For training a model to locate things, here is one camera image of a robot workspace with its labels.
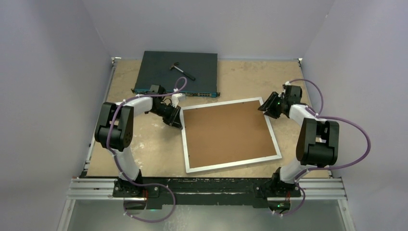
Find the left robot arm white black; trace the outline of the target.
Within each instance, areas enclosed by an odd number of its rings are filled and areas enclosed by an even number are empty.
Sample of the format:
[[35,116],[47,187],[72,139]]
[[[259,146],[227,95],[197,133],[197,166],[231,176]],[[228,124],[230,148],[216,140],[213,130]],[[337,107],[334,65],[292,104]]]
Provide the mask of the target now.
[[134,118],[152,113],[161,117],[166,125],[182,129],[179,101],[184,98],[185,95],[178,88],[173,93],[167,93],[164,87],[152,85],[149,91],[122,102],[102,104],[94,139],[112,154],[119,170],[119,179],[127,181],[125,191],[130,196],[141,195],[144,185],[141,170],[137,167],[130,148]]

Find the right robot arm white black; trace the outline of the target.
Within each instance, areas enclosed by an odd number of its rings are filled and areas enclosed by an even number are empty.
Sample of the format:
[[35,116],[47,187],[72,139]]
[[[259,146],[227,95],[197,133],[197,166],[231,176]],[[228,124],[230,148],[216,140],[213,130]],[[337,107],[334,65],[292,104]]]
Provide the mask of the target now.
[[273,119],[285,115],[301,127],[295,158],[273,174],[270,189],[277,196],[287,192],[307,171],[331,166],[338,159],[339,124],[319,118],[301,102],[302,96],[301,87],[286,85],[283,92],[272,92],[258,108]]

